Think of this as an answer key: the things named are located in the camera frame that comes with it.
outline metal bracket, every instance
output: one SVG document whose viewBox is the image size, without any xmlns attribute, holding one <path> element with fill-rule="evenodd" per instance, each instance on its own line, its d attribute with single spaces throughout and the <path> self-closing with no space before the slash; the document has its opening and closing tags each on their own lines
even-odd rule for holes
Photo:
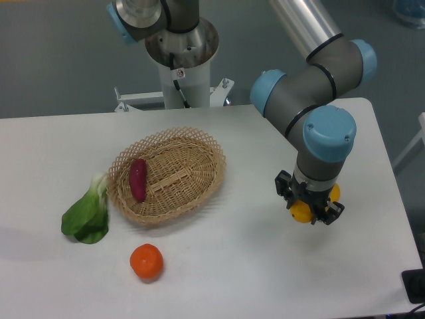
<svg viewBox="0 0 425 319">
<path fill-rule="evenodd" d="M 234 81 L 223 78 L 220 84 L 216 87 L 210 88 L 210 107 L 227 106 L 231 102 L 227 98 L 229 92 L 234 86 Z M 115 87 L 115 95 L 118 102 L 118 106 L 115 112 L 129 112 L 143 110 L 143 106 L 147 104 L 156 104 L 164 102 L 164 95 L 162 92 L 149 92 L 149 93 L 138 93 L 138 94 L 124 94 L 121 95 L 118 92 L 118 88 Z M 128 104 L 138 105 L 139 108 L 134 108 Z"/>
<path fill-rule="evenodd" d="M 400 155 L 392 163 L 394 174 L 400 173 L 413 158 L 424 148 L 425 145 L 425 113 L 419 115 L 421 130 L 412 138 Z"/>
</svg>

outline blue object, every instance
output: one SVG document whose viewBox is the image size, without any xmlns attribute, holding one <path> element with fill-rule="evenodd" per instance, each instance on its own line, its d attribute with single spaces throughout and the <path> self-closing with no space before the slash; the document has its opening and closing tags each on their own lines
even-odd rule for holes
<svg viewBox="0 0 425 319">
<path fill-rule="evenodd" d="M 353 149 L 356 122 L 346 110 L 326 105 L 312 110 L 304 122 L 303 138 L 308 150 L 328 163 L 343 161 Z"/>
<path fill-rule="evenodd" d="M 250 100 L 262 116 L 264 116 L 264 109 L 266 108 L 270 93 L 272 93 L 274 86 L 280 78 L 285 75 L 286 73 L 281 70 L 269 70 L 260 76 L 252 86 Z"/>
<path fill-rule="evenodd" d="M 109 16 L 112 18 L 112 22 L 114 23 L 115 27 L 117 28 L 118 32 L 122 36 L 122 39 L 124 40 L 124 43 L 127 45 L 132 45 L 136 43 L 134 39 L 131 37 L 131 35 L 128 33 L 126 28 L 122 25 L 122 22 L 120 18 L 118 17 L 117 13 L 114 10 L 114 6 L 112 3 L 106 6 L 106 10 L 109 13 Z"/>
<path fill-rule="evenodd" d="M 363 75 L 360 83 L 369 81 L 377 72 L 378 58 L 373 47 L 361 39 L 351 40 L 357 45 L 363 58 Z"/>
<path fill-rule="evenodd" d="M 394 0 L 392 10 L 407 27 L 425 29 L 425 0 Z"/>
</svg>

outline wicker basket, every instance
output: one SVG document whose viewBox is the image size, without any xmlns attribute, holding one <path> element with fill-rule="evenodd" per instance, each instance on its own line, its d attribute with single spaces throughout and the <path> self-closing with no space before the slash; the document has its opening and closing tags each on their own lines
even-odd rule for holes
<svg viewBox="0 0 425 319">
<path fill-rule="evenodd" d="M 146 200 L 138 203 L 129 187 L 129 168 L 147 164 Z M 195 128 L 172 128 L 148 136 L 123 151 L 109 168 L 108 196 L 128 219 L 154 225 L 174 219 L 205 202 L 220 186 L 226 167 L 221 147 Z"/>
</svg>

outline cable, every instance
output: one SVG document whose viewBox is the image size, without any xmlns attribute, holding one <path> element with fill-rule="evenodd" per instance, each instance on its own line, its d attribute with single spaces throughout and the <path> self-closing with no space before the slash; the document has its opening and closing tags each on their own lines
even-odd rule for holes
<svg viewBox="0 0 425 319">
<path fill-rule="evenodd" d="M 420 318 L 415 314 L 415 312 L 423 307 L 425 307 L 425 303 L 417 306 L 416 308 L 413 308 L 408 314 L 406 314 L 406 316 L 404 316 L 404 319 L 411 319 L 413 316 Z"/>
<path fill-rule="evenodd" d="M 170 64 L 170 70 L 171 71 L 172 70 L 175 70 L 175 67 L 174 67 L 174 57 L 175 57 L 174 53 L 170 53 L 170 55 L 169 55 L 169 64 Z M 183 101 L 183 105 L 185 106 L 185 108 L 191 108 L 191 106 L 189 105 L 189 103 L 187 102 L 187 100 L 185 98 L 185 95 L 183 94 L 183 91 L 181 90 L 179 81 L 178 80 L 173 80 L 173 83 L 174 83 L 175 89 L 177 91 L 179 91 L 179 93 L 180 93 L 180 97 L 181 97 L 181 100 Z"/>
</svg>

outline metal bolt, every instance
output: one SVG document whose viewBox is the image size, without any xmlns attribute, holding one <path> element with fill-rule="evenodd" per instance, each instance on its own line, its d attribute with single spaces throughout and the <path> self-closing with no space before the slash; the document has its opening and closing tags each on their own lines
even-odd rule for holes
<svg viewBox="0 0 425 319">
<path fill-rule="evenodd" d="M 225 98 L 223 106 L 229 106 L 229 105 L 232 105 L 232 101 L 230 101 L 228 98 Z"/>
<path fill-rule="evenodd" d="M 227 88 L 227 84 L 228 84 L 228 78 L 223 78 L 223 88 Z"/>
<path fill-rule="evenodd" d="M 117 97 L 117 100 L 119 100 L 119 99 L 121 98 L 121 95 L 120 95 L 120 93 L 118 92 L 118 88 L 117 88 L 117 87 L 115 87 L 115 88 L 114 88 L 114 91 L 115 91 L 115 95 L 116 95 L 116 97 Z"/>
</svg>

